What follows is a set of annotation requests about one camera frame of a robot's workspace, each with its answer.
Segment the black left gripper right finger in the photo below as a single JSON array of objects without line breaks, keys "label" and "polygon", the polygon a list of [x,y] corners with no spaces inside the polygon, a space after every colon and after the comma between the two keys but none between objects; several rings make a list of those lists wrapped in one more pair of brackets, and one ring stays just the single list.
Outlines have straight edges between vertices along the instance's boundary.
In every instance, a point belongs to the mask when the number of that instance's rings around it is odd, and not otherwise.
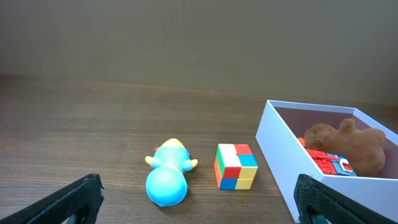
[{"label": "black left gripper right finger", "polygon": [[298,176],[294,199],[302,224],[397,224],[306,174]]}]

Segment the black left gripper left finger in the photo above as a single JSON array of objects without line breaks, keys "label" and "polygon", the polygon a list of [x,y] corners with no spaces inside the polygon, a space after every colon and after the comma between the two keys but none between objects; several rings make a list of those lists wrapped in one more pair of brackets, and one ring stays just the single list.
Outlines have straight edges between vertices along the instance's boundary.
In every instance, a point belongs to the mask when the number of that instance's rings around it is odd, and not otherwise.
[{"label": "black left gripper left finger", "polygon": [[88,174],[28,207],[1,219],[1,224],[94,224],[104,201],[98,174]]}]

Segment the red toy truck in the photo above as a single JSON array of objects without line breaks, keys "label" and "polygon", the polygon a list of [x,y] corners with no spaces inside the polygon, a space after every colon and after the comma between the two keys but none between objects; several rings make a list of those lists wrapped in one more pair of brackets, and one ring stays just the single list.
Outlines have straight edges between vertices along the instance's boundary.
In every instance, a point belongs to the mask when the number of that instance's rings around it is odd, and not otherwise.
[{"label": "red toy truck", "polygon": [[306,151],[324,174],[356,177],[355,171],[344,156],[313,149]]}]

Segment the brown plush toy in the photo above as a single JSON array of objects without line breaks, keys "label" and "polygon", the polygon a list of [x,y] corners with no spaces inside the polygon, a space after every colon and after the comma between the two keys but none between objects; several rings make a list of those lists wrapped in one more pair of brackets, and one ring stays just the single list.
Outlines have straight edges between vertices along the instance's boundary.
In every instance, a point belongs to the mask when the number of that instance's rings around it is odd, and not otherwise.
[{"label": "brown plush toy", "polygon": [[383,169],[386,135],[377,128],[356,129],[351,118],[344,119],[336,129],[317,123],[303,135],[309,149],[345,156],[356,175],[375,177]]}]

